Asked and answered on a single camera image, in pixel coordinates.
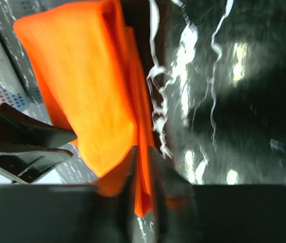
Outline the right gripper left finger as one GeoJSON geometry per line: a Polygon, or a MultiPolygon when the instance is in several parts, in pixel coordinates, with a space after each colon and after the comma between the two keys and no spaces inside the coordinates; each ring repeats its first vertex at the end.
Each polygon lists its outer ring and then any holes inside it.
{"type": "Polygon", "coordinates": [[[0,242],[132,242],[137,157],[90,184],[0,185],[0,242]]]}

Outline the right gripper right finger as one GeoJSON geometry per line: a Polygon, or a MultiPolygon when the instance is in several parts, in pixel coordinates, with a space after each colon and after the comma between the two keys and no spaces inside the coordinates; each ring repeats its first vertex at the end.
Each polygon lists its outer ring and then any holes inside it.
{"type": "Polygon", "coordinates": [[[148,156],[156,242],[286,242],[286,186],[193,185],[148,156]]]}

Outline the orange t shirt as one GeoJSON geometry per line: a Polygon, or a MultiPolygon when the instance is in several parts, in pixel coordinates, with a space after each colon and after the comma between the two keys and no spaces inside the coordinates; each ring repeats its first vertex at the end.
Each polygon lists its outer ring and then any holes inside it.
{"type": "Polygon", "coordinates": [[[13,29],[52,123],[75,132],[73,145],[98,177],[121,168],[138,146],[135,213],[144,216],[151,209],[154,145],[149,97],[120,1],[70,2],[20,18],[13,29]]]}

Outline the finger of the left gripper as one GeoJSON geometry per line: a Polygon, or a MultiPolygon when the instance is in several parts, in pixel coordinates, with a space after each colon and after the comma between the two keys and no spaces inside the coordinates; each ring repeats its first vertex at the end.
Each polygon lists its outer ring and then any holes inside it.
{"type": "Polygon", "coordinates": [[[0,152],[0,175],[19,184],[31,184],[72,156],[72,152],[59,148],[0,152]]]}
{"type": "Polygon", "coordinates": [[[35,120],[7,103],[0,105],[0,140],[12,144],[60,147],[77,138],[73,130],[35,120]]]}

